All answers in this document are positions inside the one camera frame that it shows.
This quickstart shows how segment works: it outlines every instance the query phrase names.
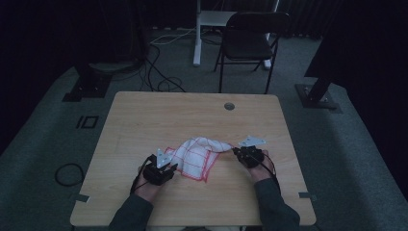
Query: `person's right hand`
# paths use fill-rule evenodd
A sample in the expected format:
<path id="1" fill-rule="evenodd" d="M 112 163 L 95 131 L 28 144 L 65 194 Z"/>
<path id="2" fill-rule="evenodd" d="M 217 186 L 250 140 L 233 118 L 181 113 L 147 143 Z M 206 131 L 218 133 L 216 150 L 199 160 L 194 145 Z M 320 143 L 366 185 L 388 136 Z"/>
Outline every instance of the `person's right hand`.
<path id="1" fill-rule="evenodd" d="M 268 151 L 262 150 L 262 152 L 266 155 L 266 157 L 262 161 L 262 164 L 264 164 L 271 172 L 275 172 L 275 166 L 273 165 L 273 162 L 270 160 L 270 158 L 268 158 L 269 156 Z M 270 173 L 261 165 L 257 165 L 256 167 L 253 168 L 248 168 L 248 171 L 249 174 L 251 174 L 254 183 L 272 177 Z"/>

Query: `hand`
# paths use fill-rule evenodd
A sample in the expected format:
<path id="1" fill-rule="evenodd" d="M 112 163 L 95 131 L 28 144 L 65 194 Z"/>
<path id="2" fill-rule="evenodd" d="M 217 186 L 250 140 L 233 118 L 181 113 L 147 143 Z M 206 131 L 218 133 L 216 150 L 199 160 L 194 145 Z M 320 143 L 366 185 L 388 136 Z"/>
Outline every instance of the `hand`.
<path id="1" fill-rule="evenodd" d="M 262 152 L 266 155 L 266 157 L 262 161 L 262 164 L 264 164 L 271 172 L 275 172 L 275 166 L 273 165 L 273 162 L 268 157 L 269 156 L 268 151 L 262 150 Z M 248 171 L 249 171 L 249 174 L 251 174 L 251 177 L 254 183 L 272 177 L 270 173 L 261 165 L 257 165 L 256 167 L 249 168 Z"/>
<path id="2" fill-rule="evenodd" d="M 143 173 L 140 173 L 139 181 L 136 184 L 134 194 L 140 196 L 141 198 L 149 201 L 150 203 L 153 202 L 156 195 L 159 193 L 161 186 L 156 186 L 150 184 L 144 177 Z"/>

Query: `black metal base plate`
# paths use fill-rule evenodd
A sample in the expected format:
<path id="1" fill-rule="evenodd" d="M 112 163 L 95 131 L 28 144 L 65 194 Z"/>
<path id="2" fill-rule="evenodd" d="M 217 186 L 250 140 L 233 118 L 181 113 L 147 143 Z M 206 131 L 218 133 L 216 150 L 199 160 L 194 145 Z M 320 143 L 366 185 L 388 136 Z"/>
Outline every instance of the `black metal base plate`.
<path id="1" fill-rule="evenodd" d="M 109 84 L 112 80 L 112 75 L 94 73 L 97 79 L 94 87 L 91 89 L 83 89 L 81 80 L 78 79 L 70 93 L 66 93 L 63 102 L 80 102 L 82 98 L 104 98 Z"/>
<path id="2" fill-rule="evenodd" d="M 300 101 L 302 102 L 304 108 L 328 109 L 333 114 L 343 113 L 340 105 L 333 102 L 329 92 L 327 92 L 320 101 L 315 102 L 310 101 L 307 97 L 313 85 L 296 84 L 294 87 L 296 88 L 297 94 L 299 95 Z"/>

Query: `chair backrest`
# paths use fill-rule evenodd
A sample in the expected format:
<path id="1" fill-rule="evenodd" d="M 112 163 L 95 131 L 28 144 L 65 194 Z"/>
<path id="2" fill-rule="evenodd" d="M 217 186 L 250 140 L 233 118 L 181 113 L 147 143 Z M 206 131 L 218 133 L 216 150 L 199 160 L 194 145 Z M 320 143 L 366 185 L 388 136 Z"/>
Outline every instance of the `chair backrest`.
<path id="1" fill-rule="evenodd" d="M 226 30 L 274 33 L 280 36 L 288 30 L 290 23 L 291 18 L 287 13 L 234 13 L 227 21 Z"/>

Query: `chair seat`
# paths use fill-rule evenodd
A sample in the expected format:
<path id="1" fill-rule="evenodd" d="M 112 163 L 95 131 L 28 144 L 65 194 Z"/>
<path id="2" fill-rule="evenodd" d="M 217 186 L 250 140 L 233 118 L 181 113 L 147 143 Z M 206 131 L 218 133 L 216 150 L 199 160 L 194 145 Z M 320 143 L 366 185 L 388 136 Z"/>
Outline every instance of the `chair seat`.
<path id="1" fill-rule="evenodd" d="M 230 60 L 268 60 L 273 55 L 265 34 L 230 31 L 222 49 Z"/>

